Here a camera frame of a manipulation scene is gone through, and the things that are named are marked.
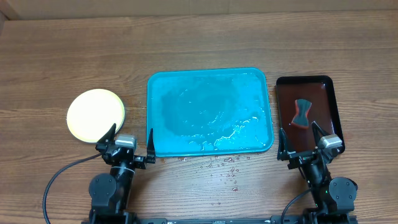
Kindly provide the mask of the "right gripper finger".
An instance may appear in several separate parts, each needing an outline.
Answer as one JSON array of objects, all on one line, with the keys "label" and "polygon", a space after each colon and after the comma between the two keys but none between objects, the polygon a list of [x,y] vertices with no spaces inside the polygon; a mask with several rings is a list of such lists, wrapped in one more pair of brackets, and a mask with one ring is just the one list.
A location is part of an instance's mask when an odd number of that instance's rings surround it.
[{"label": "right gripper finger", "polygon": [[279,129],[279,147],[277,151],[277,160],[286,161],[289,160],[292,155],[295,154],[295,149],[288,138],[283,128]]},{"label": "right gripper finger", "polygon": [[322,137],[328,136],[330,134],[327,131],[325,131],[323,128],[321,128],[316,121],[313,121],[311,123],[311,127],[316,145],[318,145]]}]

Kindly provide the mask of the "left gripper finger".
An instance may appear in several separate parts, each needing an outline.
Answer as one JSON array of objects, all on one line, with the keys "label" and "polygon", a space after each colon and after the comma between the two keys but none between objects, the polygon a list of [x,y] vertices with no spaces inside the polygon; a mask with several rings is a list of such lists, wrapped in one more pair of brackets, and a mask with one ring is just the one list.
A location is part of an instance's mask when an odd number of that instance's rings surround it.
[{"label": "left gripper finger", "polygon": [[116,134],[116,123],[114,123],[111,128],[107,131],[107,133],[97,141],[97,144],[106,144],[109,141],[112,141]]},{"label": "left gripper finger", "polygon": [[153,139],[153,129],[150,129],[149,137],[147,140],[147,157],[146,162],[150,164],[155,164],[155,146]]}]

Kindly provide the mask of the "red and grey sponge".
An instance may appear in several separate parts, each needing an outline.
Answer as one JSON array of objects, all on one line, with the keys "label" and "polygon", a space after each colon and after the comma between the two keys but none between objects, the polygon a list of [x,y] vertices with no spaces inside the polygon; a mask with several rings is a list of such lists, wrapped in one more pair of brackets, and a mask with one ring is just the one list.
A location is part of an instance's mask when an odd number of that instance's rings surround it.
[{"label": "red and grey sponge", "polygon": [[295,100],[295,115],[292,118],[291,125],[302,129],[308,129],[308,112],[312,107],[312,103],[306,99]]}]

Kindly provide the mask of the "yellow-green plate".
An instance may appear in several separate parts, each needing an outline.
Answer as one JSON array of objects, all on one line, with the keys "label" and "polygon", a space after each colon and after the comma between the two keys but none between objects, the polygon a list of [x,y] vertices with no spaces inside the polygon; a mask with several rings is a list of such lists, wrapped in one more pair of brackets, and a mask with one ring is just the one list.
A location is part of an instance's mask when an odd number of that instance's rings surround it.
[{"label": "yellow-green plate", "polygon": [[67,126],[77,139],[96,143],[112,127],[119,131],[125,119],[125,107],[118,95],[105,89],[80,94],[67,112]]}]

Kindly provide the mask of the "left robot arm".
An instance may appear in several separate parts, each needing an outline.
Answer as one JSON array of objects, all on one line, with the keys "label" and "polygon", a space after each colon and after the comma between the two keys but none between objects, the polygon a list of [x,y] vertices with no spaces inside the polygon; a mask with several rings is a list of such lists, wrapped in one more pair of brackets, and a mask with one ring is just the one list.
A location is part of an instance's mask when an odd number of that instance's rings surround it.
[{"label": "left robot arm", "polygon": [[107,165],[109,173],[95,176],[89,184],[91,197],[90,223],[136,224],[140,220],[127,205],[136,169],[145,169],[146,164],[156,161],[153,131],[147,141],[147,155],[137,156],[136,139],[132,135],[116,135],[116,125],[98,140],[96,150]]}]

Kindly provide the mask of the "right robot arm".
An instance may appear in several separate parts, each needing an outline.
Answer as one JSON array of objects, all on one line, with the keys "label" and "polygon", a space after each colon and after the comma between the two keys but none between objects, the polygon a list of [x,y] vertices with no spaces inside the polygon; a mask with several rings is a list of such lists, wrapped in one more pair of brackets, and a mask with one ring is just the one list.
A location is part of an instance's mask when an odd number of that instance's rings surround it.
[{"label": "right robot arm", "polygon": [[[346,177],[333,178],[327,165],[340,154],[343,141],[337,134],[330,134],[316,122],[311,123],[315,148],[311,151],[296,152],[283,128],[279,129],[277,159],[288,161],[289,169],[298,169],[307,182],[308,189],[293,198],[280,216],[271,219],[273,223],[357,223],[351,217],[358,185]],[[301,215],[287,216],[290,206],[297,200],[311,194],[314,208],[306,208]]]}]

